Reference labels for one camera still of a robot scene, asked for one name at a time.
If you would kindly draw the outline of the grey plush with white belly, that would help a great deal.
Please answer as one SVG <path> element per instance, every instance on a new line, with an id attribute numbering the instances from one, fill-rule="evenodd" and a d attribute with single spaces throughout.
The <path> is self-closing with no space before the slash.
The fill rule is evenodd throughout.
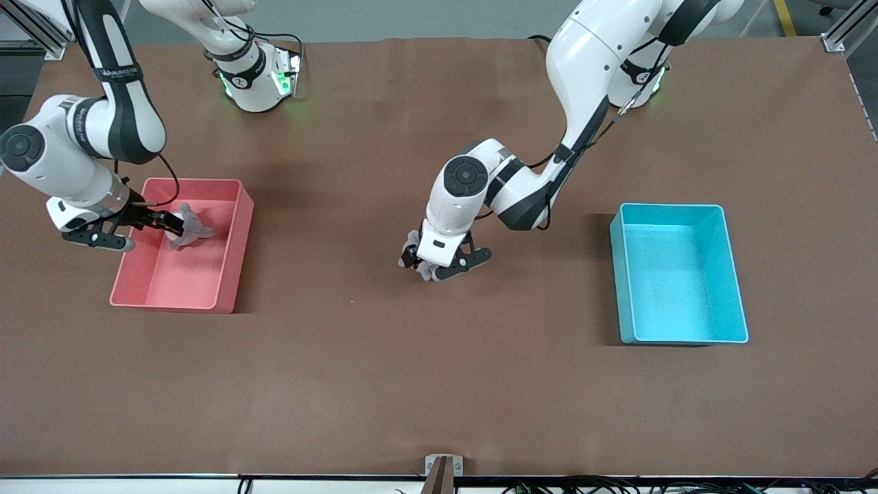
<path id="1" fill-rule="evenodd" d="M 170 250 L 180 250 L 201 239 L 210 239 L 214 236 L 213 229 L 204 225 L 187 202 L 182 202 L 173 215 L 182 220 L 182 234 L 166 232 L 167 247 Z"/>

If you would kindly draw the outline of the large table cover mat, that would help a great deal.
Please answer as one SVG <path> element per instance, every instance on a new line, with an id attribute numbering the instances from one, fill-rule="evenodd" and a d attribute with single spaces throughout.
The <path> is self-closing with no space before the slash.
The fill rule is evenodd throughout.
<path id="1" fill-rule="evenodd" d="M 185 178 L 254 200 L 236 312 L 112 307 L 119 255 L 0 179 L 0 473 L 861 476 L 878 467 L 878 143 L 816 38 L 699 38 L 583 157 L 548 231 L 398 267 L 437 172 L 564 118 L 533 40 L 311 44 L 309 89 L 248 115 L 200 48 L 138 46 Z M 619 340 L 621 203 L 717 204 L 744 345 Z"/>

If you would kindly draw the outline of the blue plastic box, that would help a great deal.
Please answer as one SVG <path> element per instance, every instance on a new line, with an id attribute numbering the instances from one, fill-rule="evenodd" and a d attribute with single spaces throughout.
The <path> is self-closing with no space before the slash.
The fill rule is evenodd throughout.
<path id="1" fill-rule="evenodd" d="M 721 206 L 623 203 L 610 242 L 625 344 L 749 341 Z"/>

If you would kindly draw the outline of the aluminium frame profile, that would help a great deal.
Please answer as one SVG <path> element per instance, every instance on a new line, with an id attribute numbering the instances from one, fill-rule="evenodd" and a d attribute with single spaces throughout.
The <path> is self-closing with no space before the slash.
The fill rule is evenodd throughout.
<path id="1" fill-rule="evenodd" d="M 842 52 L 848 57 L 878 28 L 878 0 L 832 0 L 834 8 L 846 9 L 820 37 L 827 52 Z"/>
<path id="2" fill-rule="evenodd" d="M 45 60 L 62 60 L 69 41 L 68 32 L 34 4 L 30 0 L 0 0 L 0 9 L 46 52 Z"/>

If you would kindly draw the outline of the silver base connector bracket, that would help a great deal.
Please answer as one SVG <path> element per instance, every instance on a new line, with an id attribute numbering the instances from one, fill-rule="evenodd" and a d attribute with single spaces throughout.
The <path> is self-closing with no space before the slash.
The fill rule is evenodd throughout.
<path id="1" fill-rule="evenodd" d="M 272 59 L 272 81 L 280 97 L 294 97 L 301 66 L 301 54 L 275 47 Z"/>

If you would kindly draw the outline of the pink plastic box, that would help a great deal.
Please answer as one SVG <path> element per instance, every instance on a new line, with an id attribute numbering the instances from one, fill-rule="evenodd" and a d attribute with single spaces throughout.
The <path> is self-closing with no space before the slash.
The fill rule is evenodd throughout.
<path id="1" fill-rule="evenodd" d="M 178 199 L 214 235 L 173 250 L 165 232 L 132 229 L 134 250 L 123 254 L 110 305 L 150 311 L 233 312 L 250 236 L 254 201 L 236 179 L 180 180 Z"/>

